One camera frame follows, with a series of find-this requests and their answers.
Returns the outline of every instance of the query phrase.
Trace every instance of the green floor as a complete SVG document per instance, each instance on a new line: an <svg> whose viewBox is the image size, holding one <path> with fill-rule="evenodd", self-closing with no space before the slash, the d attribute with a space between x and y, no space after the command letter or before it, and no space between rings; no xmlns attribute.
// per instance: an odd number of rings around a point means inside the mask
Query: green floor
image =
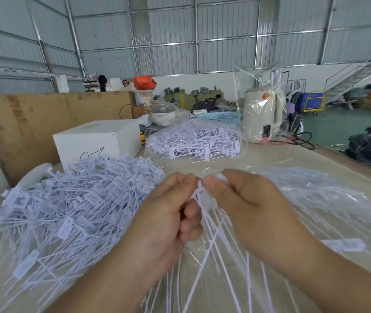
<svg viewBox="0 0 371 313"><path fill-rule="evenodd" d="M371 110L327 109L318 115L304 113L304 130L313 134L312 141L322 146L348 145L348 137L363 133L371 126Z"/></svg>

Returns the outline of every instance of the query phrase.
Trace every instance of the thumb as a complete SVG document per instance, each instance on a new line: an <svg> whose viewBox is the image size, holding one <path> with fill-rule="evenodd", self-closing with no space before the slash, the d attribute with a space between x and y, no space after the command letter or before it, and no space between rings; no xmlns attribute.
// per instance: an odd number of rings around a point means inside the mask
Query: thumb
<svg viewBox="0 0 371 313"><path fill-rule="evenodd" d="M182 182L171 191L160 196L161 202L165 202L170 210L178 212L181 206L186 203L197 189L197 177L188 174Z"/></svg>
<svg viewBox="0 0 371 313"><path fill-rule="evenodd" d="M227 215L232 218L245 201L241 199L225 181L215 176L208 176L202 181L203 187L217 201L220 208L224 209Z"/></svg>

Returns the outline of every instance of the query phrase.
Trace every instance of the pile of tags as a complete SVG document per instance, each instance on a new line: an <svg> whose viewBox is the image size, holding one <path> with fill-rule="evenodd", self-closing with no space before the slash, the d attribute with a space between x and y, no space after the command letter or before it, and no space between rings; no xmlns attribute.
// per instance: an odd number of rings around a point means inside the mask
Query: pile of tags
<svg viewBox="0 0 371 313"><path fill-rule="evenodd" d="M42 282L52 287L38 301L45 309L57 294L97 263L121 239L133 216L165 174L149 158L94 158L21 191L0 208L0 269L8 266L14 294L0 310Z"/></svg>
<svg viewBox="0 0 371 313"><path fill-rule="evenodd" d="M245 155L247 142L238 126L194 118L183 120L146 139L149 155L175 159L184 156L210 161Z"/></svg>

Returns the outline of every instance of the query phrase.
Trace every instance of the forearm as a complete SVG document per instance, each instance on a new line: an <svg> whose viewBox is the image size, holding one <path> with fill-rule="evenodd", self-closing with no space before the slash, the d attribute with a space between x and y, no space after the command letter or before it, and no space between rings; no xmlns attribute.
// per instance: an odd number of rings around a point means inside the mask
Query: forearm
<svg viewBox="0 0 371 313"><path fill-rule="evenodd" d="M371 312L371 273L311 241L280 271L323 312Z"/></svg>
<svg viewBox="0 0 371 313"><path fill-rule="evenodd" d="M123 248L115 247L46 313L135 312L151 282L132 261Z"/></svg>

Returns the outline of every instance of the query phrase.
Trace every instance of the orange bag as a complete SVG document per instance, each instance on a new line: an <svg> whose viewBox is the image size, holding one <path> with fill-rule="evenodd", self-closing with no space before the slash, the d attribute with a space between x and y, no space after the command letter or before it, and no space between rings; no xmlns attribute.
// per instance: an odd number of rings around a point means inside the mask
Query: orange bag
<svg viewBox="0 0 371 313"><path fill-rule="evenodd" d="M155 89L157 83L152 79L153 75L137 76L133 79L133 85L137 90L152 90Z"/></svg>

